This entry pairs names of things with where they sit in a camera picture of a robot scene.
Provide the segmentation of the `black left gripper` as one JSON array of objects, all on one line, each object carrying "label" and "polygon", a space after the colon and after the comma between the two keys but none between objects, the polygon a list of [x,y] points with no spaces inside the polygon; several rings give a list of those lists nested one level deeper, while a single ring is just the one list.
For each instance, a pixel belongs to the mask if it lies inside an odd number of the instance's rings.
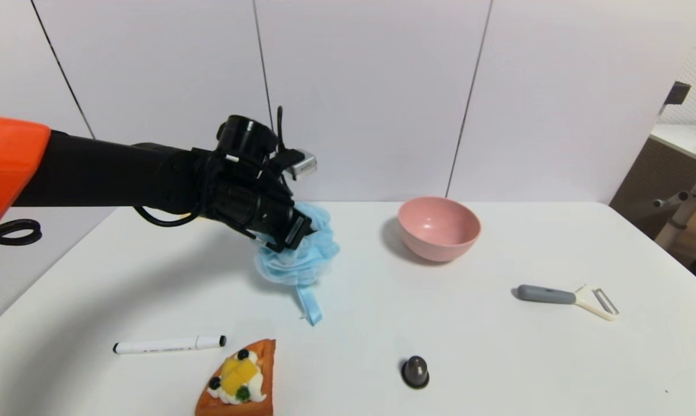
[{"label": "black left gripper", "polygon": [[250,239],[262,240],[274,252],[295,250],[318,231],[279,183],[266,188],[223,187],[222,222]]}]

